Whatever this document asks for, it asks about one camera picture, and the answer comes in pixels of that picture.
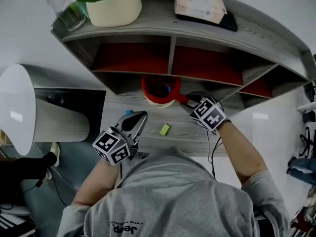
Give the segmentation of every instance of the jeep logo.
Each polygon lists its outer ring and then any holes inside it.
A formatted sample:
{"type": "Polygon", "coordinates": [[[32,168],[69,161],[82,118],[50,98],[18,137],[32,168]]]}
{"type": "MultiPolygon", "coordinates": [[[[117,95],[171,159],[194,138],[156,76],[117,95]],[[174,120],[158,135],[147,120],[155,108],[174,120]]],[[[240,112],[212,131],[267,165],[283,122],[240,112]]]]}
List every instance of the jeep logo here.
{"type": "Polygon", "coordinates": [[[137,228],[136,227],[130,227],[130,226],[125,226],[125,227],[121,227],[121,228],[119,226],[114,227],[114,233],[119,233],[119,234],[121,234],[124,231],[126,231],[126,232],[131,232],[132,235],[133,235],[134,234],[134,230],[137,230],[137,228]]]}

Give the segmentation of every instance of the jeans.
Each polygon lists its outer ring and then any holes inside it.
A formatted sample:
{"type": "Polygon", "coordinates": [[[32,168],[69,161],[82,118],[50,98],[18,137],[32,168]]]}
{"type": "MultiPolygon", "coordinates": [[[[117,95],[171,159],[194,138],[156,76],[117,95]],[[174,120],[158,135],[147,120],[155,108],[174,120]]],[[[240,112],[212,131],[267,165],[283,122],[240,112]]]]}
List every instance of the jeans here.
{"type": "Polygon", "coordinates": [[[289,174],[305,183],[316,185],[316,159],[294,159],[289,165],[289,174]],[[305,174],[304,172],[295,169],[294,167],[304,168],[312,171],[310,174],[305,174]]]}

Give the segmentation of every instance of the green sponge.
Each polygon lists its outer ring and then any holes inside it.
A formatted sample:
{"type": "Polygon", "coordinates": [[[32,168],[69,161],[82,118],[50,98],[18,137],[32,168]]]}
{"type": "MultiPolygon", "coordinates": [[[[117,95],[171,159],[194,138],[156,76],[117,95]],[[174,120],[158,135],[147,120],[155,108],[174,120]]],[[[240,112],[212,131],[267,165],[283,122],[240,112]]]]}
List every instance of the green sponge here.
{"type": "Polygon", "coordinates": [[[162,129],[161,129],[161,131],[160,131],[160,134],[161,134],[162,136],[165,136],[165,135],[167,134],[169,128],[170,128],[169,125],[164,124],[163,127],[162,127],[162,129]]]}

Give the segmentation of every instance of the white floor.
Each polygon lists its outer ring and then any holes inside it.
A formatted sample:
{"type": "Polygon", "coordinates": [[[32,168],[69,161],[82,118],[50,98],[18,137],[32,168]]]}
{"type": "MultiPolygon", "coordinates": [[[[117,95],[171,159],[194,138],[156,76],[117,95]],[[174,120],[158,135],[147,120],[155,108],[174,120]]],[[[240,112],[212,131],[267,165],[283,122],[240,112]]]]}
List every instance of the white floor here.
{"type": "MultiPolygon", "coordinates": [[[[252,142],[263,156],[282,193],[290,217],[301,209],[310,188],[310,185],[286,174],[288,161],[292,156],[298,156],[303,148],[299,136],[301,133],[304,134],[305,127],[302,114],[296,110],[296,107],[303,103],[308,103],[308,100],[303,89],[299,88],[231,117],[233,122],[252,122],[252,142]]],[[[211,171],[211,165],[206,157],[193,159],[211,171]]],[[[218,181],[240,188],[228,157],[215,157],[214,164],[218,181]]]]}

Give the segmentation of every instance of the white wall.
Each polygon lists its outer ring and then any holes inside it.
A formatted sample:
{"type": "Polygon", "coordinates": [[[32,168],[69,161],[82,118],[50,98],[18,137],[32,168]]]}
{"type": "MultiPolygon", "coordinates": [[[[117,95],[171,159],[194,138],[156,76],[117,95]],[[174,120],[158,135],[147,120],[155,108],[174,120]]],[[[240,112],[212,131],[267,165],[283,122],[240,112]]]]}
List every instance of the white wall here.
{"type": "MultiPolygon", "coordinates": [[[[281,22],[316,53],[316,0],[239,1],[281,22]]],[[[50,33],[54,17],[45,0],[0,0],[0,69],[32,64],[45,68],[39,71],[50,86],[103,88],[50,33]]]]}
{"type": "Polygon", "coordinates": [[[0,71],[31,64],[36,86],[104,89],[50,33],[54,18],[45,0],[0,0],[0,71]]]}

